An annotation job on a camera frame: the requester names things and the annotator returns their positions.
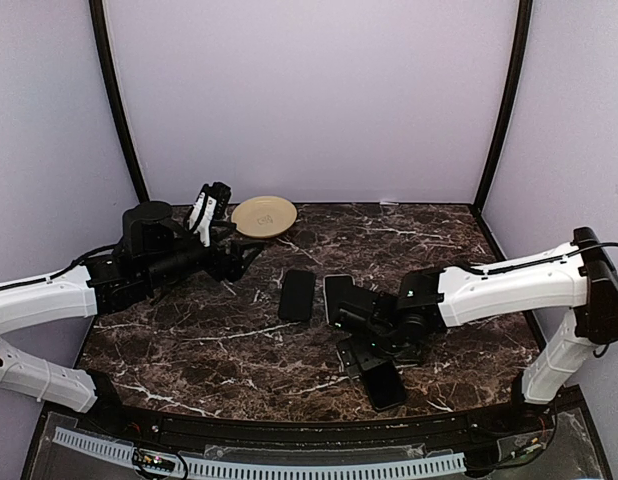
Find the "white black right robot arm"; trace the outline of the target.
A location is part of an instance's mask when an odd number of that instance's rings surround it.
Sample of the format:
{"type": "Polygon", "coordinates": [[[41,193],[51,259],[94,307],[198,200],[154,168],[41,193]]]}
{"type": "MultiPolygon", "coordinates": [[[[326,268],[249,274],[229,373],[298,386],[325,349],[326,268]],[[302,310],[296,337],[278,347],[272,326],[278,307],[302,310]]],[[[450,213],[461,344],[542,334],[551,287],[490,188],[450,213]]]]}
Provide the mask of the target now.
{"type": "Polygon", "coordinates": [[[512,402],[499,413],[510,434],[523,432],[538,405],[593,356],[618,341],[618,273],[589,227],[542,253],[489,265],[452,265],[406,274],[397,294],[358,287],[349,275],[323,281],[326,318],[349,333],[338,345],[347,373],[362,377],[378,411],[406,399],[394,367],[414,361],[434,333],[503,314],[563,307],[558,331],[512,386],[512,402]]]}

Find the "phone with green edge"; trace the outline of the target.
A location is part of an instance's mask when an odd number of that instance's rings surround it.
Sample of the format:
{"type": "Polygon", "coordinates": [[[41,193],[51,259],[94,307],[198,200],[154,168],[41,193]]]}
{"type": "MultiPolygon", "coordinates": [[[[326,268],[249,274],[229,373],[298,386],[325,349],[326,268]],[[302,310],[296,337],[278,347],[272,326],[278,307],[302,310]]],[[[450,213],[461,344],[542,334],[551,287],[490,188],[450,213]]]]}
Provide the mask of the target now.
{"type": "Polygon", "coordinates": [[[283,278],[278,317],[285,322],[309,322],[312,318],[316,275],[289,270],[283,278]]]}

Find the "black corner post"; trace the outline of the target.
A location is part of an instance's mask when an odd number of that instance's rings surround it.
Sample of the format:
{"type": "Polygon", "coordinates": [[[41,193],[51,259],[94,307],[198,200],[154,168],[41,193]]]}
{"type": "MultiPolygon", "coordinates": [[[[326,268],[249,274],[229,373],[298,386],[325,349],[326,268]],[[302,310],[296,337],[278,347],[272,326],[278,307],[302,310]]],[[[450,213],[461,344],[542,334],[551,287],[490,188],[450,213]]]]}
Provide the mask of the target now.
{"type": "Polygon", "coordinates": [[[88,5],[101,75],[125,167],[137,202],[146,202],[150,200],[150,196],[141,171],[140,162],[135,150],[125,107],[123,105],[116,67],[114,65],[113,50],[109,38],[105,2],[102,0],[89,0],[88,5]]]}
{"type": "Polygon", "coordinates": [[[473,208],[479,214],[482,214],[486,206],[514,110],[525,59],[532,12],[532,0],[520,0],[518,2],[516,23],[502,98],[485,165],[472,204],[473,208]]]}

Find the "black front rail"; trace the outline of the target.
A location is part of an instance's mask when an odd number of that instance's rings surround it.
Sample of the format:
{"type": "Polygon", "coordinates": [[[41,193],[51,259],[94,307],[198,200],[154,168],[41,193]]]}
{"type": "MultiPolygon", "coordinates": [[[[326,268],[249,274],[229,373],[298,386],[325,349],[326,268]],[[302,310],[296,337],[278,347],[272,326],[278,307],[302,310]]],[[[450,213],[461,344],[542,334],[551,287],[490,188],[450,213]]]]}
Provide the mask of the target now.
{"type": "Polygon", "coordinates": [[[551,406],[524,413],[499,404],[430,416],[309,423],[213,419],[120,406],[106,413],[81,415],[78,426],[115,438],[191,452],[213,445],[310,450],[423,444],[428,450],[486,450],[493,458],[499,440],[518,440],[531,434],[546,441],[552,439],[558,414],[578,400],[571,389],[551,406]]]}

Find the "black right corner post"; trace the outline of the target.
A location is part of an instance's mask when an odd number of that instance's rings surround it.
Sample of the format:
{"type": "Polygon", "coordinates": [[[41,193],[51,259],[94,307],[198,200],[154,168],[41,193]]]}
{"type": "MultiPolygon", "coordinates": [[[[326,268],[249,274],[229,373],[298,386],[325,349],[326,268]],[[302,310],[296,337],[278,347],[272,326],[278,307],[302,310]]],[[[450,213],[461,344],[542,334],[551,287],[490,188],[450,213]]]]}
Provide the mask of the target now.
{"type": "Polygon", "coordinates": [[[520,0],[518,2],[516,23],[502,98],[485,165],[472,204],[473,208],[479,214],[482,214],[486,206],[514,110],[525,59],[532,12],[532,0],[520,0]]]}

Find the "beige ceramic plate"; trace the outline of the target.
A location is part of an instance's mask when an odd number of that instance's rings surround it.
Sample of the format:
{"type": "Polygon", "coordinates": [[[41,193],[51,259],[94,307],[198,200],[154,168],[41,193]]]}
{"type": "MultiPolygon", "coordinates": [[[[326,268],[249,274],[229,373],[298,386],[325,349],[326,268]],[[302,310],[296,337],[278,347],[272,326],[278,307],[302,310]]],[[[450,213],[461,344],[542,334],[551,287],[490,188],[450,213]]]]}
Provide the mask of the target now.
{"type": "Polygon", "coordinates": [[[277,196],[258,196],[240,203],[231,221],[247,237],[268,239],[289,230],[297,219],[297,209],[289,200],[277,196]]]}

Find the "black left corner post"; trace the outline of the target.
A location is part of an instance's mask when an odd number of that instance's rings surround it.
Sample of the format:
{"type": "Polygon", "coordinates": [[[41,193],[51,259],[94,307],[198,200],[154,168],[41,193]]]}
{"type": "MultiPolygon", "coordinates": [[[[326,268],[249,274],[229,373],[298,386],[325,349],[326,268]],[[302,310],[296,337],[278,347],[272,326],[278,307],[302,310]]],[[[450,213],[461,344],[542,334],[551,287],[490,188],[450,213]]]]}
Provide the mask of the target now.
{"type": "Polygon", "coordinates": [[[123,105],[116,67],[114,65],[113,50],[109,38],[105,2],[102,0],[89,0],[88,5],[101,75],[125,167],[137,202],[146,202],[150,200],[150,196],[141,171],[140,162],[135,150],[125,107],[123,105]]]}

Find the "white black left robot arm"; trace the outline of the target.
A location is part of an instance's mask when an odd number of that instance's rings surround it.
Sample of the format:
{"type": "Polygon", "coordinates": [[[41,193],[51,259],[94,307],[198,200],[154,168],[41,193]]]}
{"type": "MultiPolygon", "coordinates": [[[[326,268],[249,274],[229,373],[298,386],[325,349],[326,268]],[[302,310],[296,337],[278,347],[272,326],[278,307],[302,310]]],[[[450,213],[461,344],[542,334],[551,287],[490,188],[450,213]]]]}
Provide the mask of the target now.
{"type": "Polygon", "coordinates": [[[116,244],[91,250],[61,271],[1,284],[0,389],[90,412],[106,434],[123,435],[130,415],[113,400],[105,375],[51,363],[2,337],[56,320],[118,313],[199,272],[218,282],[239,280],[264,245],[229,241],[235,227],[217,219],[219,210],[206,199],[193,224],[183,226],[170,204],[141,203],[124,212],[116,244]]]}

